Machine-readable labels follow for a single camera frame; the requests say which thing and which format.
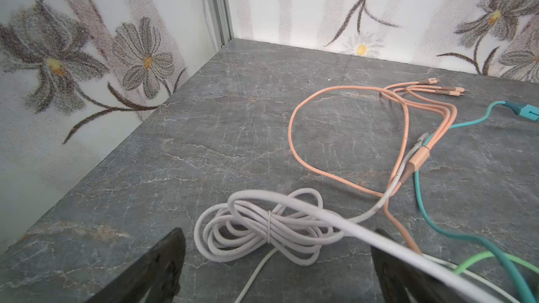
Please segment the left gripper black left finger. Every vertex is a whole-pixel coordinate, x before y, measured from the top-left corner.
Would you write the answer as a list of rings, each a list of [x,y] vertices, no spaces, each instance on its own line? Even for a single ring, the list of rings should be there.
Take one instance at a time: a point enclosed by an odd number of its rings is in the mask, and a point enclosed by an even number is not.
[[[172,302],[181,290],[185,254],[185,236],[175,228],[88,301]]]

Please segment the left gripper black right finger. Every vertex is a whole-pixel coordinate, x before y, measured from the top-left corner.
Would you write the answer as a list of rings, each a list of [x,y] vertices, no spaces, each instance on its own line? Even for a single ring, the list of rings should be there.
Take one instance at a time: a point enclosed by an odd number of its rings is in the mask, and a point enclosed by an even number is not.
[[[471,302],[460,290],[447,286],[408,263],[371,247],[373,266],[386,302]]]

